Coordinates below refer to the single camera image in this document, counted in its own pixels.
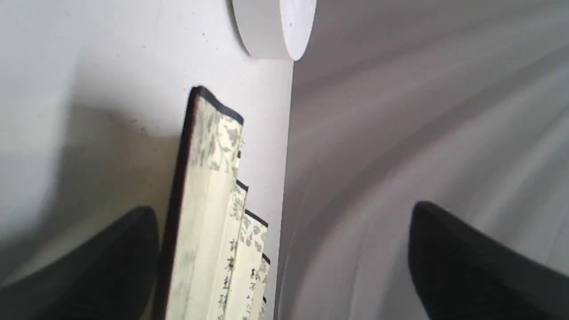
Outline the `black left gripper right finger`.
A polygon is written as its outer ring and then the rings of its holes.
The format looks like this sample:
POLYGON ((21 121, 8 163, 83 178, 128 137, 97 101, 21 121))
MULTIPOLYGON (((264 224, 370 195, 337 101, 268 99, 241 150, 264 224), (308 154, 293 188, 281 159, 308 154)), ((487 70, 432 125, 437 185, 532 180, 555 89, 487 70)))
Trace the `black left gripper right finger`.
POLYGON ((432 202, 414 205, 407 265, 430 320, 566 320, 569 280, 432 202))

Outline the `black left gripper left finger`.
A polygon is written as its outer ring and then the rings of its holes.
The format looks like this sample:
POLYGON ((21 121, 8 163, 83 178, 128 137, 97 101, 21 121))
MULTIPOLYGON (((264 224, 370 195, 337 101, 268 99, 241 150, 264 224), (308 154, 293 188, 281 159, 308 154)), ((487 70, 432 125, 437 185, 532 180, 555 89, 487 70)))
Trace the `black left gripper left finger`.
POLYGON ((3 320, 138 320, 159 257, 158 221, 137 207, 70 253, 1 289, 3 320))

